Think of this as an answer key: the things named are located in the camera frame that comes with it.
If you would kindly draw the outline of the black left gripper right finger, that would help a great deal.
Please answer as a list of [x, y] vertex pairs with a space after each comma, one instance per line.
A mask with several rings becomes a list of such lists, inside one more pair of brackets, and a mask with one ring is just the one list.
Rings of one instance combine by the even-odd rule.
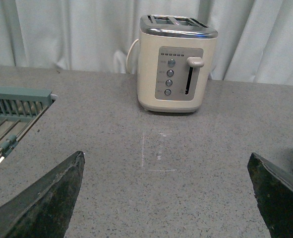
[[260, 214], [273, 238], [293, 238], [293, 175], [252, 153], [247, 165]]

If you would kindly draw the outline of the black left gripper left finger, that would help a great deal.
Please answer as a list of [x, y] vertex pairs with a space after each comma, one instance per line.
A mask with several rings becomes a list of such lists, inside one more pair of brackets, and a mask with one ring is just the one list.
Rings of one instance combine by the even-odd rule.
[[77, 151], [0, 207], [0, 238], [62, 238], [82, 184]]

